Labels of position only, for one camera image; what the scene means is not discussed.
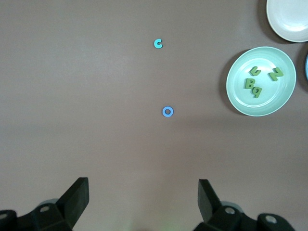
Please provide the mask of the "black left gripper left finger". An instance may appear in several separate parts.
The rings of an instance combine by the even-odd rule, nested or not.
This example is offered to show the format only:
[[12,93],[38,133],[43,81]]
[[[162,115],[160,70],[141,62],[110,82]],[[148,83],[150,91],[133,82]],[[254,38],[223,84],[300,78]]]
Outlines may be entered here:
[[78,178],[55,202],[44,203],[21,217],[0,212],[2,231],[71,231],[89,204],[89,179]]

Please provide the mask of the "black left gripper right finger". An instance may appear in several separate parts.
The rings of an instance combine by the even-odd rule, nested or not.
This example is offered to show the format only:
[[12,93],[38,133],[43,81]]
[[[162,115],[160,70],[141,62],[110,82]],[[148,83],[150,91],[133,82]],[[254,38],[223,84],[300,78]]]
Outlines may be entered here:
[[198,181],[198,207],[203,222],[196,231],[294,231],[283,217],[262,213],[254,220],[232,205],[223,205],[209,180]]

